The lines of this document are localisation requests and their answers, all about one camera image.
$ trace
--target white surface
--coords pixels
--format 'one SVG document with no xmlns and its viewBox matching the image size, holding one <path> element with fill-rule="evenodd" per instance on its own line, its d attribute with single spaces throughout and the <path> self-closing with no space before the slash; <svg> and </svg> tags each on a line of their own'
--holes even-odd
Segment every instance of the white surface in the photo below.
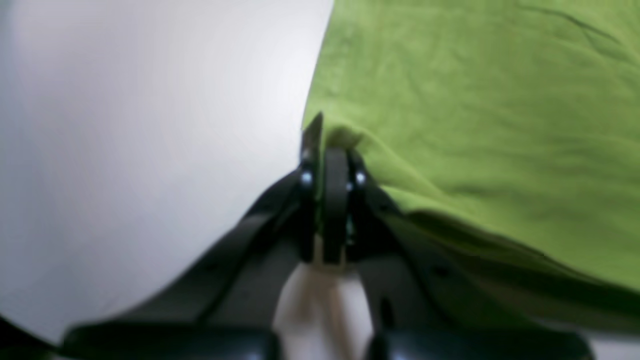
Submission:
<svg viewBox="0 0 640 360">
<path fill-rule="evenodd" d="M 637 338 L 592 334 L 591 349 L 596 354 L 596 360 L 640 359 L 640 343 Z"/>
<path fill-rule="evenodd" d="M 0 313 L 57 342 L 298 164 L 330 0 L 0 1 Z"/>
<path fill-rule="evenodd" d="M 321 249 L 284 286 L 274 329 L 288 360 L 361 360 L 373 334 L 362 283 L 352 268 L 321 265 Z"/>
</svg>

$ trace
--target white wall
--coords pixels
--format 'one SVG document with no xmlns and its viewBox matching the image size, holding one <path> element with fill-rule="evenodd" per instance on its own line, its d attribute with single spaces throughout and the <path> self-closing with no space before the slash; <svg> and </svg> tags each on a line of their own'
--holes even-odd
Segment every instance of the white wall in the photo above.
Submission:
<svg viewBox="0 0 640 360">
<path fill-rule="evenodd" d="M 56 342 L 298 163 L 330 0 L 0 1 L 0 313 Z"/>
</svg>

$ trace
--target black bracket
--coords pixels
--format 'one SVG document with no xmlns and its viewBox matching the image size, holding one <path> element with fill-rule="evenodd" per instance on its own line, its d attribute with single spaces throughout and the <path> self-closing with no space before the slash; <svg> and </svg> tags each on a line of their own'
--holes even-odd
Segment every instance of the black bracket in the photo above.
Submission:
<svg viewBox="0 0 640 360">
<path fill-rule="evenodd" d="M 161 293 L 113 320 L 68 332 L 60 354 L 103 359 L 278 359 L 280 291 L 310 261 L 316 233 L 319 115 L 300 166 Z M 324 153 L 324 260 L 354 263 L 376 335 L 368 359 L 588 360 L 586 342 L 493 300 L 399 211 L 356 151 Z"/>
</svg>

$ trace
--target green cloth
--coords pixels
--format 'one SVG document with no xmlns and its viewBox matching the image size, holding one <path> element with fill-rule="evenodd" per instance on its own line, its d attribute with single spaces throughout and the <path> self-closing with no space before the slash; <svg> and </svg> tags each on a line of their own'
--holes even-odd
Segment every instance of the green cloth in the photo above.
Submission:
<svg viewBox="0 0 640 360">
<path fill-rule="evenodd" d="M 319 111 L 446 246 L 640 291 L 640 3 L 335 0 Z"/>
</svg>

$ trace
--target green fabric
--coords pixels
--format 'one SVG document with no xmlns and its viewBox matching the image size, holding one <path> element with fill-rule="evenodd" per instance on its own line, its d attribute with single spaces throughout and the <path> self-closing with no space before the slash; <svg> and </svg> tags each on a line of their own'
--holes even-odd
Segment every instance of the green fabric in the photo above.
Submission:
<svg viewBox="0 0 640 360">
<path fill-rule="evenodd" d="M 452 249 L 640 291 L 640 3 L 335 0 L 319 111 Z"/>
</svg>

